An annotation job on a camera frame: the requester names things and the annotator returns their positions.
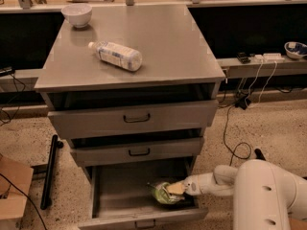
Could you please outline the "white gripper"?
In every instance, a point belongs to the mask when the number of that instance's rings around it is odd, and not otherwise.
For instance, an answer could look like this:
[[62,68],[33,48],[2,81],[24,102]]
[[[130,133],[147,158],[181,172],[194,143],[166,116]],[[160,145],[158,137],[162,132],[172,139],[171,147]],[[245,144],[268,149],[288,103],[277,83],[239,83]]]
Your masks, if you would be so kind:
[[190,175],[182,182],[176,182],[166,187],[169,194],[183,195],[184,192],[190,196],[208,194],[213,188],[213,173]]

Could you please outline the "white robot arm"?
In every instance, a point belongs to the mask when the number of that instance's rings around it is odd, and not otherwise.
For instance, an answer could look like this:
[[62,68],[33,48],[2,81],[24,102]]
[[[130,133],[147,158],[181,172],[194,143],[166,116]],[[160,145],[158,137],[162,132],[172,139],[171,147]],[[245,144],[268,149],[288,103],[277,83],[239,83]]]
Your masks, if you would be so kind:
[[268,161],[190,175],[166,187],[172,195],[233,197],[233,230],[291,230],[289,219],[307,219],[307,180]]

